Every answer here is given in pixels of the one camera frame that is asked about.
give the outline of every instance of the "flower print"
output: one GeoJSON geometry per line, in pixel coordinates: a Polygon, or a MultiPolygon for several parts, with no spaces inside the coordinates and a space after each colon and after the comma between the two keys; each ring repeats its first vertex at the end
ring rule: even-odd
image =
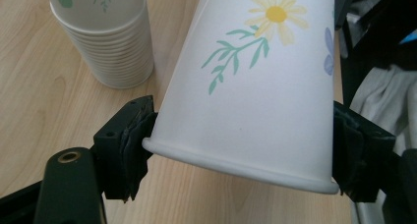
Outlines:
{"type": "Polygon", "coordinates": [[[325,59],[325,71],[329,76],[332,76],[334,67],[334,43],[329,28],[326,28],[325,31],[325,41],[326,47],[328,48],[328,56],[325,59]]]}
{"type": "Polygon", "coordinates": [[[212,61],[215,61],[216,56],[218,57],[217,66],[211,71],[211,73],[215,75],[215,77],[209,85],[208,94],[213,93],[214,89],[217,86],[217,83],[223,83],[223,73],[227,67],[233,66],[233,75],[236,75],[238,69],[240,68],[239,55],[243,54],[242,51],[245,51],[248,48],[254,46],[258,46],[256,47],[256,51],[252,57],[251,65],[249,67],[251,69],[256,65],[261,55],[264,55],[265,58],[268,57],[268,40],[264,37],[258,37],[253,39],[257,30],[258,27],[252,26],[251,30],[235,29],[233,31],[228,32],[227,35],[239,35],[239,39],[250,39],[249,42],[240,46],[234,45],[225,40],[219,40],[217,42],[220,44],[220,47],[217,50],[215,50],[202,65],[202,68],[204,68],[212,61]]]}
{"type": "Polygon", "coordinates": [[[294,43],[294,33],[288,27],[288,22],[299,28],[307,28],[305,20],[298,17],[304,15],[307,10],[295,5],[296,0],[252,0],[259,8],[252,9],[251,13],[262,13],[260,16],[245,22],[247,26],[258,26],[255,37],[265,34],[268,40],[273,38],[276,32],[283,45],[294,43]]]}

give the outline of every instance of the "purple flower illustration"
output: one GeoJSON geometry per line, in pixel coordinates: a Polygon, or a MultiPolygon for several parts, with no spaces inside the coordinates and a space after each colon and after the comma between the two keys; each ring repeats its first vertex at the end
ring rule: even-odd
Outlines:
{"type": "Polygon", "coordinates": [[[328,73],[329,76],[332,76],[334,67],[334,42],[329,28],[326,28],[325,37],[326,46],[328,48],[328,56],[325,59],[325,71],[326,73],[328,73]]]}

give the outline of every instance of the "screw hole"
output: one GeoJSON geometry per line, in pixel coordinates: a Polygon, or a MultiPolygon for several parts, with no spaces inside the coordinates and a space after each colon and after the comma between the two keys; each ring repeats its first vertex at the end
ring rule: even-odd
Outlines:
{"type": "Polygon", "coordinates": [[[70,163],[73,162],[81,157],[81,154],[78,151],[70,151],[62,154],[58,158],[58,162],[60,163],[70,163]]]}

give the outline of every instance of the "cup rim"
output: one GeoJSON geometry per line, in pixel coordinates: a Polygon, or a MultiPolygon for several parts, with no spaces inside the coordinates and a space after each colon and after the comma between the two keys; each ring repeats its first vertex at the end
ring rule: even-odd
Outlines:
{"type": "Polygon", "coordinates": [[[91,41],[91,42],[110,42],[114,40],[118,40],[120,38],[124,38],[127,36],[129,32],[138,28],[138,29],[146,29],[148,25],[141,27],[143,25],[143,20],[141,18],[135,19],[132,23],[129,24],[128,27],[121,29],[119,32],[113,32],[112,34],[108,35],[90,35],[84,32],[77,32],[65,24],[61,23],[62,28],[72,35],[76,39],[82,39],[83,41],[91,41]]]}
{"type": "Polygon", "coordinates": [[[154,65],[152,64],[151,67],[149,67],[149,71],[145,72],[145,73],[140,73],[139,75],[135,76],[142,76],[142,78],[139,79],[139,81],[137,82],[136,79],[133,80],[123,80],[120,82],[116,82],[116,83],[109,83],[108,81],[105,80],[105,78],[103,78],[102,76],[98,76],[96,73],[92,72],[92,74],[95,76],[95,78],[102,84],[111,87],[111,88],[118,88],[118,89],[123,89],[123,88],[131,88],[134,87],[136,85],[142,84],[143,82],[145,82],[150,75],[153,73],[153,69],[154,69],[154,65]]]}
{"type": "Polygon", "coordinates": [[[148,28],[141,28],[138,31],[130,31],[131,33],[124,33],[123,35],[120,35],[119,37],[114,37],[112,39],[90,39],[90,38],[84,38],[83,36],[78,36],[68,30],[66,30],[67,34],[72,37],[72,39],[78,41],[84,46],[90,46],[90,47],[103,47],[103,46],[114,46],[114,45],[120,45],[124,42],[130,42],[131,39],[138,39],[142,36],[146,35],[147,32],[149,32],[148,28]]]}
{"type": "Polygon", "coordinates": [[[95,71],[96,74],[100,74],[102,76],[111,76],[113,79],[117,81],[126,81],[130,79],[134,79],[137,76],[142,75],[143,73],[146,73],[151,66],[147,65],[146,68],[141,69],[133,69],[132,71],[127,71],[124,73],[113,73],[113,72],[102,72],[102,71],[95,71]]]}
{"type": "Polygon", "coordinates": [[[151,49],[151,40],[147,40],[147,44],[144,43],[132,43],[129,46],[117,47],[113,50],[94,50],[85,46],[79,46],[79,43],[75,42],[75,45],[79,50],[92,58],[102,60],[114,60],[119,59],[120,56],[129,57],[133,55],[139,55],[146,53],[148,49],[151,49]]]}
{"type": "Polygon", "coordinates": [[[339,190],[338,184],[330,178],[328,180],[307,178],[299,174],[262,169],[236,161],[227,161],[213,156],[205,156],[184,149],[173,148],[170,145],[156,140],[153,136],[143,140],[143,147],[150,152],[177,161],[287,188],[329,195],[336,194],[339,190]]]}
{"type": "Polygon", "coordinates": [[[144,43],[139,43],[138,41],[142,38],[142,36],[136,35],[129,38],[124,38],[122,40],[114,41],[113,43],[93,43],[93,42],[85,42],[77,38],[72,38],[73,42],[79,44],[83,49],[95,52],[95,53],[114,53],[118,49],[134,47],[134,46],[142,46],[144,43]]]}
{"type": "Polygon", "coordinates": [[[73,31],[84,33],[87,35],[111,35],[117,32],[122,31],[125,28],[129,28],[137,19],[139,19],[142,14],[146,11],[147,6],[147,0],[144,0],[144,3],[142,5],[142,8],[138,15],[136,15],[133,19],[131,19],[129,22],[123,24],[122,26],[116,27],[116,28],[110,28],[110,29],[103,29],[103,30],[93,30],[93,29],[86,29],[86,28],[79,28],[76,26],[73,26],[71,24],[68,24],[63,18],[59,17],[59,15],[56,13],[55,9],[53,8],[53,5],[51,2],[49,2],[49,6],[51,8],[52,14],[55,16],[55,18],[65,27],[70,28],[73,31]]]}
{"type": "Polygon", "coordinates": [[[113,67],[117,67],[118,71],[121,71],[121,70],[130,69],[132,66],[136,64],[142,66],[146,61],[148,61],[151,58],[149,52],[148,53],[146,52],[145,55],[147,55],[145,56],[145,58],[142,54],[133,55],[133,56],[127,57],[126,59],[121,60],[120,62],[118,61],[102,62],[102,61],[99,61],[97,59],[92,59],[92,58],[89,58],[89,60],[95,65],[98,65],[100,71],[101,70],[105,71],[106,69],[110,70],[110,69],[113,69],[113,67]]]}

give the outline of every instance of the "stack of paper cups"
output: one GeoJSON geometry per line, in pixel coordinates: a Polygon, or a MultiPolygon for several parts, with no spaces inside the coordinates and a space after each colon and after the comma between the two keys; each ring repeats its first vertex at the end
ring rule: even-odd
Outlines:
{"type": "Polygon", "coordinates": [[[153,70],[146,0],[50,0],[52,13],[93,75],[128,88],[153,70]]]}

